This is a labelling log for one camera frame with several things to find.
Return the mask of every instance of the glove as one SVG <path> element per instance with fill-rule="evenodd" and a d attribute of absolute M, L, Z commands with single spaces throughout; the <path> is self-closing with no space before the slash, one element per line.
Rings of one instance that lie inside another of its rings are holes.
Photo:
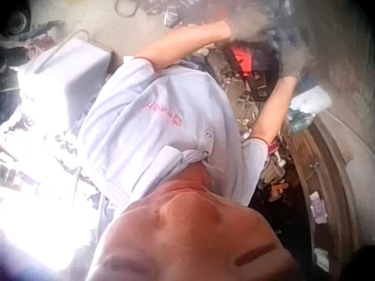
<path fill-rule="evenodd" d="M 248 8 L 238 11 L 227 20 L 231 29 L 231 41 L 256 42 L 259 33 L 270 27 L 272 22 L 265 5 L 252 0 Z"/>
<path fill-rule="evenodd" d="M 301 78 L 301 71 L 309 60 L 309 53 L 299 33 L 284 31 L 279 34 L 281 77 L 294 76 Z"/>

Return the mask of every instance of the person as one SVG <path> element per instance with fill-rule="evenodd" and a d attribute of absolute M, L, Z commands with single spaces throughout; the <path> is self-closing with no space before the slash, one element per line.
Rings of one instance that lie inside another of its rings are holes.
<path fill-rule="evenodd" d="M 177 62 L 211 43 L 252 41 L 254 9 L 171 31 L 124 59 L 79 134 L 83 167 L 122 214 L 101 237 L 87 280 L 299 280 L 266 220 L 248 208 L 305 64 L 281 47 L 281 75 L 241 142 L 224 91 Z"/>

